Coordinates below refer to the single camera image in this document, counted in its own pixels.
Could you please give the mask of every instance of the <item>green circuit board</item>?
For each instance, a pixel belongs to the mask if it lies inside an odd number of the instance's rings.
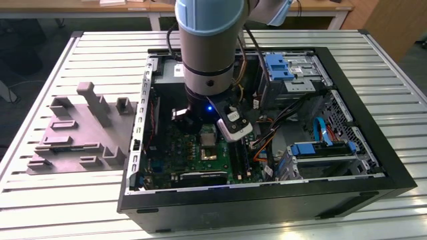
[[[215,125],[203,125],[200,134],[215,132]],[[201,146],[199,135],[184,134],[175,125],[168,126],[164,138],[164,146],[167,146],[164,156],[153,157],[145,165],[145,169],[151,172],[155,189],[171,188],[173,176],[197,172],[225,172],[227,184],[260,182],[261,168],[257,167],[249,168],[249,177],[237,179],[233,176],[229,145],[220,133],[216,134],[219,136],[215,147],[205,148]],[[252,133],[247,136],[247,142],[251,139],[255,139]]]

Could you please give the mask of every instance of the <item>label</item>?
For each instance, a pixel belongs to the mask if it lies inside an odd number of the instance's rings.
[[[335,8],[335,10],[351,10],[352,7],[351,6],[339,6]]]
[[[249,141],[248,142],[248,147],[251,148],[251,150],[256,149],[256,146],[253,146],[255,141]]]
[[[289,60],[291,63],[297,63],[297,64],[305,64],[307,60],[305,59],[292,59]]]
[[[268,165],[265,165],[265,167],[264,167],[264,172],[269,175],[269,177],[273,176],[273,170],[269,168]]]
[[[147,11],[147,8],[145,7],[129,7],[127,10],[128,11]]]
[[[227,117],[228,117],[229,121],[233,122],[240,118],[240,115],[236,111],[233,111],[232,113],[227,114]]]
[[[260,159],[265,159],[265,158],[267,158],[267,152],[265,152],[265,150],[260,151],[260,154],[257,155],[257,157],[259,157]]]
[[[277,152],[276,152],[276,156],[281,158],[281,156],[283,156],[283,154],[284,154],[284,153],[285,153],[284,151],[277,150]]]
[[[260,108],[260,101],[253,99],[253,109],[259,109]]]
[[[184,65],[176,64],[173,68],[173,77],[184,77]]]
[[[295,66],[295,67],[291,67],[291,72],[292,73],[301,73],[303,70],[297,66]]]

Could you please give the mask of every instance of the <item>slotted aluminum profile surface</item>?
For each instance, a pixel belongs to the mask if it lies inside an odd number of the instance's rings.
[[[5,239],[396,239],[427,236],[427,104],[421,92],[369,35],[356,30],[257,30],[260,47],[328,47],[417,187],[344,218],[148,235],[116,213],[123,171],[27,175],[48,127],[53,97],[92,82],[107,102],[141,100],[148,49],[165,49],[165,32],[84,32],[72,37],[0,163],[0,240]],[[245,46],[253,47],[247,33]],[[177,32],[171,34],[180,47]]]

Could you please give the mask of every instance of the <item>open computer tower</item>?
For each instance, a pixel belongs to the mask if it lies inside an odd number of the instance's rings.
[[[183,64],[149,52],[117,203],[148,233],[343,217],[416,187],[328,49],[261,52],[269,76],[245,49],[240,94],[256,119],[233,143],[212,122],[196,134],[176,128],[173,109],[188,104]],[[236,72],[241,60],[237,51]],[[301,98],[259,150],[275,117]]]

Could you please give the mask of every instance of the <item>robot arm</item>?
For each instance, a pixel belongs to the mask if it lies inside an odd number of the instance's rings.
[[[213,106],[220,117],[216,124],[228,142],[252,131],[239,101],[229,95],[239,31],[247,19],[279,26],[291,3],[292,0],[177,0],[175,3],[188,100],[193,109]]]

